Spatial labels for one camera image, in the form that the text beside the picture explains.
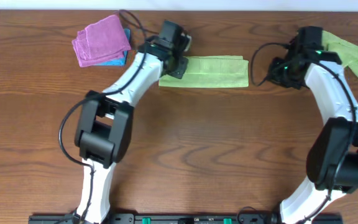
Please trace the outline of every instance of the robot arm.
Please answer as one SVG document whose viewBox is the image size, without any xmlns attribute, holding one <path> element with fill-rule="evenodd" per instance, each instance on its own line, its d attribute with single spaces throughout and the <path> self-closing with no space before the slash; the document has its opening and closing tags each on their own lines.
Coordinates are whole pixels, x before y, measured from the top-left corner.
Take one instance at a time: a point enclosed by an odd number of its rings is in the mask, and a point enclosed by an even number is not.
<svg viewBox="0 0 358 224">
<path fill-rule="evenodd" d="M 335 185 L 331 186 L 341 152 L 346 148 L 352 119 L 351 106 L 340 83 L 322 66 L 332 70 L 344 84 L 356 108 L 357 129 L 354 146 L 358 147 L 358 103 L 344 77 L 344 69 L 336 53 L 325 52 L 321 46 L 322 28 L 304 27 L 299 30 L 285 59 L 275 58 L 269 68 L 270 81 L 284 86 L 311 89 L 321 112 L 324 128 L 311 148 L 306 162 L 307 176 L 287 199 L 280 203 L 282 223 L 311 223 L 333 201 L 358 189 L 358 151 L 348 152 Z M 280 68 L 288 62 L 289 66 Z M 329 189 L 333 189 L 328 199 Z"/>
<path fill-rule="evenodd" d="M 131 141 L 134 108 L 143 94 L 162 75 L 182 77 L 187 66 L 187 59 L 182 54 L 190 44 L 191 37 L 184 33 L 182 27 L 165 21 L 159 36 L 149 38 L 139 47 L 132 65 L 103 93 L 122 88 L 142 66 L 130 84 L 120 93 L 90 100 L 83 105 L 75 134 L 75 145 L 80 148 L 82 161 L 93 166 L 94 174 L 91 185 L 91 169 L 85 167 L 82 198 L 75 212 L 75 223 L 81 221 L 90 193 L 91 201 L 84 222 L 102 223 L 107 217 L 114 168 L 124 157 Z M 90 91 L 87 96 L 93 94 L 98 93 Z M 113 125 L 108 126 L 97 121 L 96 116 L 113 119 Z"/>
</svg>

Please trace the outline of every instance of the blue cloth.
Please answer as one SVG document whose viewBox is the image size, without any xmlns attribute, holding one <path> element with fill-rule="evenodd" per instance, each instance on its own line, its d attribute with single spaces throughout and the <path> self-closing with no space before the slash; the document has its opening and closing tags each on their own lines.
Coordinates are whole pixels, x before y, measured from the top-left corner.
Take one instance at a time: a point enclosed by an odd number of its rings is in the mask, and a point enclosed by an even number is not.
<svg viewBox="0 0 358 224">
<path fill-rule="evenodd" d="M 131 30 L 130 29 L 124 29 L 125 35 L 127 36 L 128 40 L 131 37 Z M 127 60 L 127 54 L 128 51 L 124 51 L 124 57 L 119 59 L 110 60 L 108 62 L 99 63 L 96 65 L 112 65 L 112 66 L 124 66 Z"/>
</svg>

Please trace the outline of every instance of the wooden table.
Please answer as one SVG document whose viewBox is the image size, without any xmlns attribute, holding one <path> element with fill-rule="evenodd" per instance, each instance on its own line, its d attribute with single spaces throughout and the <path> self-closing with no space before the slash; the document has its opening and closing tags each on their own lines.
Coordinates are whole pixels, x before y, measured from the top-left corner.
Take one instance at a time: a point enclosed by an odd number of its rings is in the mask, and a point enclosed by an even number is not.
<svg viewBox="0 0 358 224">
<path fill-rule="evenodd" d="M 111 13 L 0 11 L 0 223 L 26 223 L 35 212 L 78 206 L 83 168 L 60 151 L 58 126 L 88 90 L 101 91 L 125 68 L 80 68 L 71 40 Z M 310 25 L 358 45 L 358 13 L 136 14 L 150 30 L 159 31 L 163 19 L 183 25 L 193 37 L 188 55 L 250 59 L 261 44 L 288 42 L 297 28 Z M 255 62 L 257 79 L 283 54 L 278 47 L 263 50 Z M 358 99 L 358 79 L 346 76 Z M 77 119 L 78 112 L 64 132 L 76 157 Z M 114 173 L 112 206 L 139 213 L 236 213 L 245 205 L 270 210 L 305 178 L 306 155 L 322 127 L 306 89 L 271 83 L 238 89 L 152 86 L 136 108 L 131 146 Z M 326 211 L 358 223 L 358 191 Z"/>
</svg>

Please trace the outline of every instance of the green cloth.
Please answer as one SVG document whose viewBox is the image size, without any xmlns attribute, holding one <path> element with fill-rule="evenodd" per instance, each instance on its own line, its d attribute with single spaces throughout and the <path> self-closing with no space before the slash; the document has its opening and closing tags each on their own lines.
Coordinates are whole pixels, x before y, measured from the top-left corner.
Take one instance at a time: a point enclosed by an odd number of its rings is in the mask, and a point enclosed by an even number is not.
<svg viewBox="0 0 358 224">
<path fill-rule="evenodd" d="M 334 34 L 323 31 L 323 46 L 325 50 L 337 52 L 342 60 L 342 66 L 348 67 L 358 77 L 358 46 L 335 36 Z"/>
<path fill-rule="evenodd" d="M 160 86 L 182 88 L 236 88 L 248 86 L 248 61 L 242 56 L 187 57 L 182 79 L 164 75 Z"/>
</svg>

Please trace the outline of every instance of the pink towel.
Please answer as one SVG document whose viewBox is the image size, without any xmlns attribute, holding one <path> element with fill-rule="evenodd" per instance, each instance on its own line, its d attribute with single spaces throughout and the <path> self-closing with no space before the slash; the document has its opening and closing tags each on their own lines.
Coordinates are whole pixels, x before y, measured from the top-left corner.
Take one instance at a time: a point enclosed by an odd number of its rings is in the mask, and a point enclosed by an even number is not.
<svg viewBox="0 0 358 224">
<path fill-rule="evenodd" d="M 123 52 L 131 49 L 116 15 L 78 31 L 77 38 L 72 44 L 81 67 L 122 58 Z"/>
</svg>

